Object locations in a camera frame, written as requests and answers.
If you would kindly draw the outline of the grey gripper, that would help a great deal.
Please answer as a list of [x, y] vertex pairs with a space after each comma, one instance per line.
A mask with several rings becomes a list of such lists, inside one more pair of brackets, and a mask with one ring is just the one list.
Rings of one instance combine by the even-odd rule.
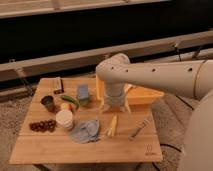
[[106, 83], [104, 101], [100, 103], [99, 113], [105, 110], [105, 103], [111, 107], [121, 107], [124, 105], [124, 111], [131, 114], [128, 101], [125, 100], [123, 83]]

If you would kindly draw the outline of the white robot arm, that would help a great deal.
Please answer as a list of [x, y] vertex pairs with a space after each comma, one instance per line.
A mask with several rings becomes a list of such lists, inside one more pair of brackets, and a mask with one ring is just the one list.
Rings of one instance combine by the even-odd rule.
[[119, 53], [100, 62], [96, 74], [105, 83], [108, 106], [125, 104], [127, 83], [196, 99], [178, 171], [213, 171], [213, 60], [131, 63]]

